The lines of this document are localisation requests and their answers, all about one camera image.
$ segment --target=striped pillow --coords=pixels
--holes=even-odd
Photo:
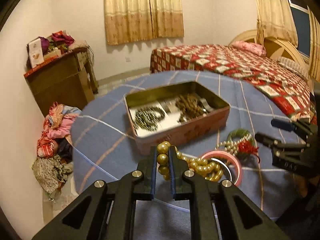
[[[295,61],[286,57],[279,57],[277,61],[282,67],[286,68],[287,70],[301,77],[305,82],[308,82],[308,80],[310,79],[306,68],[303,66],[300,66]]]

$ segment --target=pink pillow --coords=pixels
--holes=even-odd
[[[260,57],[265,57],[267,55],[266,48],[260,44],[245,41],[234,41],[231,43],[231,46],[237,49],[250,51]]]

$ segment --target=yellow curtain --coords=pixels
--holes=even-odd
[[[309,58],[309,74],[316,81],[320,82],[320,24],[314,14],[309,11],[311,46]]]
[[[150,0],[105,0],[109,45],[153,38]]]
[[[298,46],[298,35],[288,0],[256,0],[257,41],[264,44],[264,38],[273,37]]]
[[[183,37],[181,0],[150,0],[153,37]]]

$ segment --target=red tassel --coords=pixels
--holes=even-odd
[[[258,158],[258,163],[260,163],[260,158],[257,155],[259,147],[254,147],[249,141],[243,141],[238,144],[239,152],[253,154]]]

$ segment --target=pink bangle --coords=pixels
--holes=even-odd
[[[231,164],[233,164],[234,167],[236,168],[236,171],[238,174],[234,184],[237,187],[241,184],[242,177],[243,177],[242,166],[241,166],[239,160],[236,157],[234,157],[233,155],[231,155],[227,152],[223,152],[223,151],[212,151],[212,152],[208,152],[208,153],[203,154],[202,156],[200,156],[200,158],[201,159],[222,158],[222,159],[226,159],[226,160],[230,161]]]

